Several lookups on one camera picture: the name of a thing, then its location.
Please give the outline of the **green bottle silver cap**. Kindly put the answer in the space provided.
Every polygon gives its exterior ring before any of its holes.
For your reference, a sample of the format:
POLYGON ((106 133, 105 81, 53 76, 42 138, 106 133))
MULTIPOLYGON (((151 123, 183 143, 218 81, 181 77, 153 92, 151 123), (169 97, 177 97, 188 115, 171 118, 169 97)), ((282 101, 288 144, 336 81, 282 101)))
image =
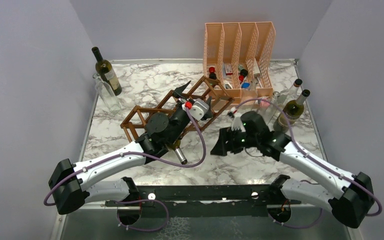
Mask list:
POLYGON ((181 145, 181 140, 178 139, 173 144, 169 144, 168 147, 174 151, 180 163, 182 165, 186 165, 188 163, 188 160, 184 155, 182 149, 180 148, 180 145, 181 145))

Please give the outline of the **green bottle white label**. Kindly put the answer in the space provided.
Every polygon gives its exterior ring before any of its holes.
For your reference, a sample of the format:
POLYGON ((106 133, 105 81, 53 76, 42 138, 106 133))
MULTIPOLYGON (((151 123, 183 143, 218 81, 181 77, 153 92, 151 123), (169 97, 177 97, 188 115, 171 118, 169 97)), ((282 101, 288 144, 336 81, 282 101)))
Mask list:
POLYGON ((304 102, 307 97, 309 97, 311 91, 304 89, 300 96, 289 101, 283 108, 283 113, 281 113, 273 124, 274 131, 286 133, 290 126, 292 126, 303 114, 305 110, 304 102))

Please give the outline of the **dark green wine bottle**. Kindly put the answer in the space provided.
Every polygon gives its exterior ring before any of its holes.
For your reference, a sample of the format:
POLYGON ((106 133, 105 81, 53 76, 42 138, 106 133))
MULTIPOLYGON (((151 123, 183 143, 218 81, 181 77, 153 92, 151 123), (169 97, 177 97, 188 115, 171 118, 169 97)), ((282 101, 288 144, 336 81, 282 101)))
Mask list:
POLYGON ((95 70, 102 80, 111 86, 112 91, 116 96, 122 93, 122 87, 112 64, 102 57, 102 54, 97 46, 91 48, 91 51, 96 59, 95 70))

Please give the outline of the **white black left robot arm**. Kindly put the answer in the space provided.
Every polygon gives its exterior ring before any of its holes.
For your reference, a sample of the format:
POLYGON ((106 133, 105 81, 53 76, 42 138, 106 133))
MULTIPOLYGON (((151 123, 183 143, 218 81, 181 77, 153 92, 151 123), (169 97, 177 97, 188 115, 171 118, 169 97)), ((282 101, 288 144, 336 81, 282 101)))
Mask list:
POLYGON ((123 177, 113 182, 104 179, 124 170, 143 166, 153 161, 174 165, 162 157, 173 149, 193 127, 202 137, 199 121, 211 121, 213 97, 206 90, 203 95, 185 94, 187 85, 172 90, 176 101, 174 109, 151 108, 144 118, 136 107, 124 121, 134 138, 124 147, 89 161, 72 163, 68 158, 56 165, 48 186, 50 191, 43 200, 45 206, 56 206, 60 215, 78 210, 86 203, 119 199, 132 205, 139 199, 134 181, 123 177))

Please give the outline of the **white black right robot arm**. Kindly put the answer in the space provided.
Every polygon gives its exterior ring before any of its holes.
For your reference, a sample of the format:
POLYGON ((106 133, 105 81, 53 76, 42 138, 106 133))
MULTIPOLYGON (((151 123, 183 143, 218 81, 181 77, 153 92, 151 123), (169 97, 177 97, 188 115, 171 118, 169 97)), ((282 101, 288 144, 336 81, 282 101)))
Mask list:
POLYGON ((219 130, 211 155, 227 156, 256 148, 263 156, 289 165, 316 182, 304 183, 281 175, 268 190, 272 202, 308 203, 331 212, 336 220, 353 229, 369 215, 375 199, 372 180, 367 174, 353 174, 318 158, 289 135, 271 131, 262 116, 254 111, 232 117, 232 125, 219 130))

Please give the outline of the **brown wooden wine rack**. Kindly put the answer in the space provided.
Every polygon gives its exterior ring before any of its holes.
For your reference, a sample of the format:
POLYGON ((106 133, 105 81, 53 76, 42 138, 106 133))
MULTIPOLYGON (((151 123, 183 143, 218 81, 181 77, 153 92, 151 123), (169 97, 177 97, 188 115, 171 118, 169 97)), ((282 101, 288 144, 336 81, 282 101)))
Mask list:
MULTIPOLYGON (((139 138, 138 129, 145 129, 146 124, 151 122, 155 114, 165 114, 167 117, 173 117, 180 101, 173 97, 174 89, 170 90, 156 107, 134 106, 127 117, 122 121, 120 127, 124 130, 129 142, 136 141, 139 138)), ((229 95, 218 79, 210 79, 202 76, 187 92, 183 91, 183 96, 187 99, 202 99, 206 101, 212 96, 211 110, 213 117, 199 123, 200 131, 204 131, 221 113, 230 107, 234 98, 229 95)))

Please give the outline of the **red capped small bottle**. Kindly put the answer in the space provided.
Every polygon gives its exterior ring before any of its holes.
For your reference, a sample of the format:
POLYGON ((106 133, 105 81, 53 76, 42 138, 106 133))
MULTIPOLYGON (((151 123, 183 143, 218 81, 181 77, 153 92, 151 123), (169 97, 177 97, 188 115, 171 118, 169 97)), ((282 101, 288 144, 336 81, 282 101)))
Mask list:
POLYGON ((210 79, 213 79, 213 80, 216 80, 217 79, 217 75, 216 75, 216 69, 215 69, 215 67, 210 67, 209 69, 208 69, 208 72, 209 72, 209 75, 208 75, 208 77, 210 78, 210 79))

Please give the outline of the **blue bottle cap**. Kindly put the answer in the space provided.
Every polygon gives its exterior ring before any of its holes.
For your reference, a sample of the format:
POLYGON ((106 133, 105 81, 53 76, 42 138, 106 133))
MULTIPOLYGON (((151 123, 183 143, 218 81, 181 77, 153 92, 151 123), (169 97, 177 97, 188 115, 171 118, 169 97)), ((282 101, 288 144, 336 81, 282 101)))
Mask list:
POLYGON ((249 88, 250 87, 250 83, 249 82, 244 82, 244 83, 242 83, 242 85, 241 85, 241 88, 242 89, 247 89, 247 88, 249 88))

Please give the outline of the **pink capped small bottle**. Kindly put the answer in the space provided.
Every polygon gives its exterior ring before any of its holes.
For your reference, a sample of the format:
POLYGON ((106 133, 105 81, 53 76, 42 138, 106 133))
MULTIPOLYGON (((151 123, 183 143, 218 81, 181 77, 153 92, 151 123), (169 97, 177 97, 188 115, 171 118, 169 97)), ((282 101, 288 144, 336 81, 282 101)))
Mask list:
POLYGON ((271 102, 271 99, 269 97, 260 98, 257 101, 259 108, 261 108, 261 109, 267 109, 270 106, 270 102, 271 102))

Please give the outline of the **peach plastic file organizer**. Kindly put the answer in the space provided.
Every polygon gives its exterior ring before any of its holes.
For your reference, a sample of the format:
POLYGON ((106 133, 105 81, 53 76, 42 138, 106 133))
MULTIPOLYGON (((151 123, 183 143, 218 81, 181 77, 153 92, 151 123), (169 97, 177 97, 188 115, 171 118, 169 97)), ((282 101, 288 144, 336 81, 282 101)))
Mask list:
POLYGON ((216 22, 204 27, 202 68, 209 76, 215 67, 217 79, 234 98, 233 105, 244 101, 242 83, 258 79, 258 98, 274 92, 269 66, 276 38, 273 22, 216 22))

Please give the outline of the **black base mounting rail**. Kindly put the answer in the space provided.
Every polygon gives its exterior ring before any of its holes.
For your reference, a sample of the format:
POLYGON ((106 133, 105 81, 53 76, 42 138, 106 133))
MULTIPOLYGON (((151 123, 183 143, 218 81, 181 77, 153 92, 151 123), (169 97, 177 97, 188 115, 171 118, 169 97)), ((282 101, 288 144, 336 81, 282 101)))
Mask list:
POLYGON ((106 201, 106 207, 135 213, 143 218, 165 217, 267 217, 268 206, 280 208, 286 201, 269 184, 246 185, 139 185, 141 204, 106 201))

